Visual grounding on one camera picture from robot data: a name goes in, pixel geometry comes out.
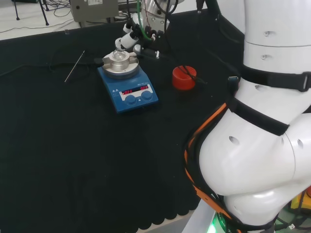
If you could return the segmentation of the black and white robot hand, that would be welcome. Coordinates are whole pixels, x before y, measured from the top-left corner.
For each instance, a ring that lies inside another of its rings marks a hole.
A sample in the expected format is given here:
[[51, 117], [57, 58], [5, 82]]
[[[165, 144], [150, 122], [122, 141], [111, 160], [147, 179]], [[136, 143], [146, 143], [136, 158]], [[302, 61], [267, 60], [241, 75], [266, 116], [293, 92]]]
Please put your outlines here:
[[167, 50], [165, 42], [165, 30], [169, 22], [162, 17], [150, 14], [133, 14], [124, 27], [124, 35], [115, 41], [117, 50], [134, 50], [135, 45], [143, 49], [152, 49], [164, 52]]

